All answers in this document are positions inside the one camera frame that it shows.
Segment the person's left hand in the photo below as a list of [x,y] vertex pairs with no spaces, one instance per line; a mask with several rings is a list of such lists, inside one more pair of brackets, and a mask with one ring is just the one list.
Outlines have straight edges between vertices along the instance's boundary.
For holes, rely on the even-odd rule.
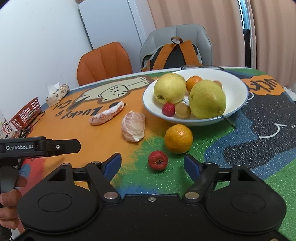
[[0,209],[1,226],[11,230],[18,228],[17,205],[21,197],[22,194],[17,188],[1,194],[1,205],[3,206]]

